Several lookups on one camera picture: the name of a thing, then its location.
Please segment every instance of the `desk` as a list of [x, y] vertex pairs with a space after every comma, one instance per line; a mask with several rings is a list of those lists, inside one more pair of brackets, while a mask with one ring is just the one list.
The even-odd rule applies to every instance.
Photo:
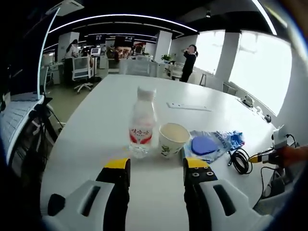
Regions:
[[[75, 110], [51, 151], [42, 179], [42, 212], [52, 193], [66, 197], [86, 180], [95, 180], [109, 159], [128, 155], [123, 147], [129, 144], [129, 115], [138, 86], [157, 89], [154, 145], [158, 142], [158, 126], [173, 122], [188, 130], [242, 131], [244, 148], [250, 155], [271, 146], [274, 126], [242, 106], [234, 96], [167, 79], [108, 75]], [[213, 112], [170, 109], [166, 102], [204, 105]], [[261, 195], [260, 169], [264, 165], [255, 164], [250, 175], [239, 175], [233, 166], [227, 167], [228, 161], [225, 154], [211, 168], [218, 178], [228, 180], [246, 194], [253, 207]], [[270, 170], [264, 171], [265, 185], [271, 175]], [[156, 155], [132, 159], [129, 194], [126, 230], [189, 230], [179, 158], [165, 160]]]

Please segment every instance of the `window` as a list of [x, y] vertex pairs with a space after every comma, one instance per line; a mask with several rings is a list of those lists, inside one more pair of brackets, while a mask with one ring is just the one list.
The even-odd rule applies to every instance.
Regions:
[[215, 74], [219, 63], [225, 31], [202, 32], [197, 37], [198, 57], [195, 66]]
[[288, 90], [291, 67], [288, 42], [243, 31], [229, 82], [255, 97], [277, 116]]

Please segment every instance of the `keyboard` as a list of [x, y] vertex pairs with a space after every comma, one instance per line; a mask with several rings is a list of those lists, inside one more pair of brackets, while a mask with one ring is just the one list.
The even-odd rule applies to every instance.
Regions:
[[11, 101], [0, 113], [1, 138], [7, 163], [19, 133], [28, 120], [29, 113], [41, 101]]

